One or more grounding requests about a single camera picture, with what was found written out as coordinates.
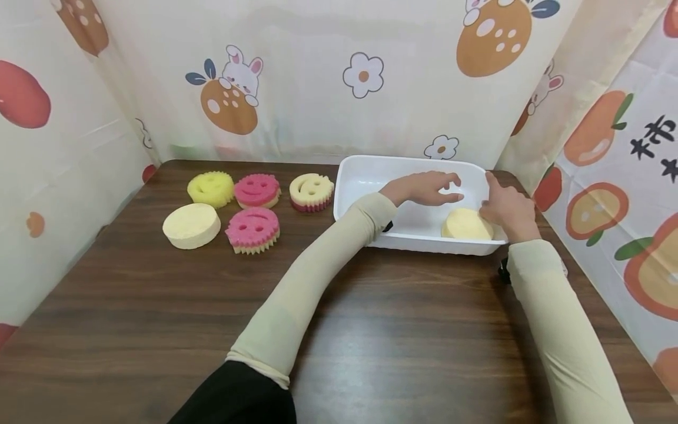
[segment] curtain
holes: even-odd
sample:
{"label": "curtain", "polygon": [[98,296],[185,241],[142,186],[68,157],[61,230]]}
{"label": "curtain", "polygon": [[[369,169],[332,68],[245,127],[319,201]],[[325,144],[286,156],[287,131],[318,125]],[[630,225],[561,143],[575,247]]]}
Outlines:
{"label": "curtain", "polygon": [[566,140],[538,207],[678,400],[678,0]]}
{"label": "curtain", "polygon": [[155,165],[49,1],[0,5],[0,115],[2,345]]}
{"label": "curtain", "polygon": [[98,0],[162,159],[493,168],[579,1]]}
{"label": "curtain", "polygon": [[585,1],[525,103],[498,168],[532,193],[669,0]]}

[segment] white plastic tray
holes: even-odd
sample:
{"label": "white plastic tray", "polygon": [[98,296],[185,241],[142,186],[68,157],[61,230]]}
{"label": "white plastic tray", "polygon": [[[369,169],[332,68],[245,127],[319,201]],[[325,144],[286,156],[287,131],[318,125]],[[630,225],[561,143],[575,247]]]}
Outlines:
{"label": "white plastic tray", "polygon": [[430,207],[405,202],[393,220],[393,228],[382,233],[371,247],[486,256],[502,244],[506,235],[495,226],[494,240],[461,240],[440,236],[447,215],[456,208],[480,209],[489,192],[485,170],[472,163],[409,157],[355,155],[341,161],[334,195],[334,219],[339,219],[360,197],[381,190],[393,179],[415,172],[456,172],[462,186],[452,185],[442,193],[463,193],[455,204]]}

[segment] bunny print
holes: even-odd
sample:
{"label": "bunny print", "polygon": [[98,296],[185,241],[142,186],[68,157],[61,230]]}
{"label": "bunny print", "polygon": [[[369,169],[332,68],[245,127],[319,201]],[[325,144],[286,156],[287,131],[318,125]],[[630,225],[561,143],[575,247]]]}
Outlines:
{"label": "bunny print", "polygon": [[551,71],[553,71],[553,60],[551,60],[551,63],[546,68],[546,72],[542,75],[542,79],[539,80],[539,84],[537,84],[537,88],[530,98],[530,103],[527,106],[527,114],[530,116],[534,115],[537,106],[544,101],[546,96],[553,90],[559,89],[565,81],[563,75],[551,77]]}
{"label": "bunny print", "polygon": [[228,45],[226,53],[228,53],[228,63],[224,66],[221,78],[219,78],[222,87],[229,90],[235,86],[245,94],[245,101],[250,106],[258,106],[259,101],[256,99],[256,93],[259,88],[259,74],[264,67],[264,61],[261,58],[254,58],[249,65],[246,65],[243,52],[234,45]]}
{"label": "bunny print", "polygon": [[[466,0],[466,16],[464,17],[464,26],[471,26],[480,17],[480,8],[492,0]],[[499,6],[508,6],[514,0],[498,0]]]}

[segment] person's left hand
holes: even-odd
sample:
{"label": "person's left hand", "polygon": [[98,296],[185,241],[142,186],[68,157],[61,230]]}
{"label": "person's left hand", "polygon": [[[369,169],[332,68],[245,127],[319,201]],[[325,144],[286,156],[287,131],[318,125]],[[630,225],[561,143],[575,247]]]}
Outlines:
{"label": "person's left hand", "polygon": [[379,190],[379,193],[389,198],[396,207],[407,200],[424,206],[440,206],[464,198],[464,195],[460,193],[440,193],[441,189],[449,190],[451,182],[457,187],[462,184],[459,176],[455,173],[421,172],[390,181],[383,189]]}

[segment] beige sleeve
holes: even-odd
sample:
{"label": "beige sleeve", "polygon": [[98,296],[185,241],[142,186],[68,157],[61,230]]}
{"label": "beige sleeve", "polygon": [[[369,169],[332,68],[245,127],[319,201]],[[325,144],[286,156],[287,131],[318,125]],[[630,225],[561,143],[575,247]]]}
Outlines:
{"label": "beige sleeve", "polygon": [[325,288],[396,212],[381,193],[358,199],[292,263],[226,360],[244,362],[287,389],[299,346]]}
{"label": "beige sleeve", "polygon": [[508,272],[551,387],[559,423],[632,423],[589,319],[544,240],[512,245]]}

